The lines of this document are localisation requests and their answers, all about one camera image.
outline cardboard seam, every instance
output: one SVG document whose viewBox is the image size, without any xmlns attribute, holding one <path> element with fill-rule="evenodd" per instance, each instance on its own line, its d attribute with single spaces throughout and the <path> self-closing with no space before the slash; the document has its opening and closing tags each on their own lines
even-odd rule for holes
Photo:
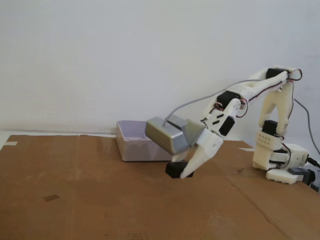
<svg viewBox="0 0 320 240">
<path fill-rule="evenodd" d="M 249 201 L 249 203 L 259 211 L 259 213 L 264 217 L 264 219 L 270 223 L 283 237 L 285 237 L 286 239 L 292 239 L 289 235 L 287 235 L 276 223 L 274 223 L 269 217 L 268 215 L 250 198 L 248 197 L 244 192 L 241 191 L 241 189 L 236 186 L 235 184 L 231 183 L 231 181 L 226 177 L 223 176 L 225 178 L 225 180 L 227 180 L 227 182 L 234 188 L 237 189 L 237 191 L 246 199 Z"/>
</svg>

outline table surface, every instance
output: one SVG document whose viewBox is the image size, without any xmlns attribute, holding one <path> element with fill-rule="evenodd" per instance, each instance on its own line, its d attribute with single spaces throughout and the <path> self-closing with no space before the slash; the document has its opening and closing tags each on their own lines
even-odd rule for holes
<svg viewBox="0 0 320 240">
<path fill-rule="evenodd" d="M 8 141 L 17 145 L 0 151 L 0 239 L 320 239 L 319 195 L 267 180 L 241 141 L 187 179 L 167 176 L 165 162 L 121 161 L 114 138 Z"/>
</svg>

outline dark stain on cardboard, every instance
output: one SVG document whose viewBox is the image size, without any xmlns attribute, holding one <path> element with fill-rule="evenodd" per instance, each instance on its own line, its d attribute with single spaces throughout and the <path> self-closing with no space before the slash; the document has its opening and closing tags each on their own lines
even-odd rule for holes
<svg viewBox="0 0 320 240">
<path fill-rule="evenodd" d="M 49 203 L 49 202 L 51 202 L 51 201 L 53 201 L 53 200 L 59 199 L 59 198 L 60 198 L 60 196 L 58 196 L 57 194 L 49 195 L 49 196 L 44 196 L 44 197 L 43 197 L 43 199 L 44 199 L 47 203 Z"/>
</svg>

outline gray cable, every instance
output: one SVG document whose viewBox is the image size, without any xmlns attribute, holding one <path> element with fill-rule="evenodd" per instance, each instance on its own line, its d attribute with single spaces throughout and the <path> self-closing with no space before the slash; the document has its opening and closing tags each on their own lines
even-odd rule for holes
<svg viewBox="0 0 320 240">
<path fill-rule="evenodd" d="M 318 151 L 318 153 L 319 153 L 319 155 L 320 155 L 320 151 L 319 151 L 319 149 L 318 149 L 318 147 L 317 147 L 317 145 L 316 145 L 316 143 L 315 143 L 314 137 L 312 136 L 311 127 L 310 127 L 310 114 L 309 114 L 309 111 L 308 111 L 308 109 L 307 109 L 305 106 L 303 106 L 302 103 L 299 102 L 297 99 L 294 99 L 294 100 L 306 111 L 306 116 L 307 116 L 307 118 L 308 118 L 309 134 L 310 134 L 310 137 L 311 137 L 311 140 L 312 140 L 312 143 L 313 143 L 315 149 Z"/>
<path fill-rule="evenodd" d="M 245 83 L 245 82 L 259 82 L 259 81 L 264 81 L 264 80 L 265 80 L 265 79 L 251 79 L 251 80 L 238 81 L 238 82 L 236 82 L 236 83 L 233 83 L 233 84 L 225 87 L 224 89 L 222 89 L 222 90 L 220 90 L 220 91 L 217 91 L 217 92 L 215 92 L 215 93 L 213 93 L 213 94 L 210 94 L 209 96 L 204 96 L 204 97 L 201 97 L 201 98 L 198 98 L 198 99 L 189 101 L 189 102 L 187 102 L 187 103 L 184 103 L 184 104 L 182 104 L 182 105 L 180 105 L 180 106 L 177 106 L 177 107 L 176 107 L 175 109 L 173 109 L 173 111 L 170 112 L 170 114 L 164 119 L 163 126 L 166 125 L 168 119 L 169 119 L 177 110 L 179 110 L 179 109 L 181 109 L 181 108 L 183 108 L 183 107 L 185 107 L 185 106 L 187 106 L 187 105 L 190 105 L 190 104 L 199 102 L 199 101 L 204 100 L 204 99 L 211 98 L 211 97 L 213 97 L 214 95 L 217 95 L 218 93 L 221 93 L 222 91 L 225 91 L 225 90 L 227 90 L 228 88 L 230 88 L 230 87 L 232 87 L 232 86 L 234 86 L 234 85 L 236 85 L 236 84 Z"/>
</svg>

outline metallic gray box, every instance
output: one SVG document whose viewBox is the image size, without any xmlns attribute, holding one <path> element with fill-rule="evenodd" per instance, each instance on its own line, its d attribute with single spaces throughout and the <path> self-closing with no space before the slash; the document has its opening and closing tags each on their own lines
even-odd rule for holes
<svg viewBox="0 0 320 240">
<path fill-rule="evenodd" d="M 165 126 L 163 124 L 164 120 L 159 117 L 148 120 L 145 134 L 172 155 L 192 147 L 205 128 L 189 119 L 184 120 L 175 115 L 169 118 Z"/>
</svg>

